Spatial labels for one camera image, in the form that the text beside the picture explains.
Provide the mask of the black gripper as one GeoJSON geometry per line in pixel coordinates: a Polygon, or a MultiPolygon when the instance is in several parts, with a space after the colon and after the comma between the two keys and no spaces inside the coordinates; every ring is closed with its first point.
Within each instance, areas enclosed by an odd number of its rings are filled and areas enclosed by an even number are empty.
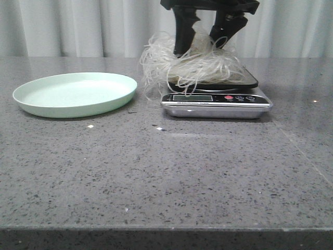
{"type": "Polygon", "coordinates": [[[198,10],[216,11],[215,22],[210,31],[216,48],[222,48],[248,22],[244,13],[255,14],[258,1],[207,1],[207,0],[161,0],[167,10],[173,9],[176,21],[174,54],[184,55],[191,47],[195,31],[193,25],[200,19],[198,10]]]}

